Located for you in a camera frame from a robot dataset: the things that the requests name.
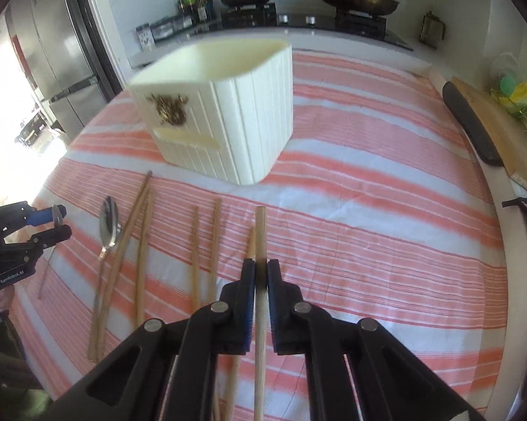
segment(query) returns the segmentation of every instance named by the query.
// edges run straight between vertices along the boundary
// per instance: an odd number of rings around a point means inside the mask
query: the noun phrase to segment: stove burner
[[[371,17],[337,10],[335,24],[337,29],[354,35],[381,41],[386,37],[386,19],[384,17]]]
[[[275,3],[261,6],[242,6],[221,12],[223,28],[277,26]]]

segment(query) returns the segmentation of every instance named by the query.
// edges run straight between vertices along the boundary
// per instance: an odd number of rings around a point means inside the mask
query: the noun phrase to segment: table
[[[63,203],[73,236],[49,260],[42,298],[47,257],[17,284],[12,309],[28,362],[52,397],[92,368],[86,348],[100,203],[112,195],[124,222],[150,169],[147,317],[191,314],[194,206],[206,299],[215,200],[223,200],[219,289],[239,277],[255,208],[265,205],[268,257],[279,259],[284,280],[337,318],[379,320],[484,412],[504,349],[507,271],[491,195],[465,136],[428,80],[411,73],[296,51],[293,77],[293,136],[258,185],[166,163],[126,92],[74,140],[34,201]],[[132,331],[138,236],[139,226],[114,294],[107,351]],[[303,356],[276,356],[269,333],[267,341],[265,414],[308,419]],[[230,365],[219,357],[221,409]],[[252,343],[240,365],[236,419],[253,418],[253,375]]]

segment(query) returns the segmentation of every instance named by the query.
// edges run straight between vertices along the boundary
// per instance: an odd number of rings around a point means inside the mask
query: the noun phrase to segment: refrigerator door
[[[67,99],[83,126],[87,125],[107,105],[97,83],[71,93]]]
[[[49,99],[61,92],[62,88],[47,62],[37,31],[35,31],[29,0],[11,0],[10,14],[13,25],[13,27],[8,27],[10,36],[16,38],[13,42],[17,42],[20,46],[35,83],[45,99]]]
[[[43,50],[61,88],[68,89],[93,75],[65,0],[30,0],[30,5]]]
[[[49,107],[71,141],[78,136],[78,133],[80,133],[85,127],[76,116],[76,112],[67,98],[61,98],[58,101],[50,102]]]

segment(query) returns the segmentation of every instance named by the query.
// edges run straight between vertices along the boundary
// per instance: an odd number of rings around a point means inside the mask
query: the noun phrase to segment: gold emblem
[[[188,97],[172,98],[169,95],[150,95],[147,100],[156,104],[156,112],[160,116],[160,123],[170,123],[172,126],[181,126],[185,123],[184,104],[189,101]]]

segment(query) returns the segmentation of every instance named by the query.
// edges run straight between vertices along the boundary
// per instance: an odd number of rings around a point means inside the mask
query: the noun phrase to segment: white container
[[[231,183],[261,181],[292,135],[292,49],[283,40],[189,44],[128,88],[166,161]]]

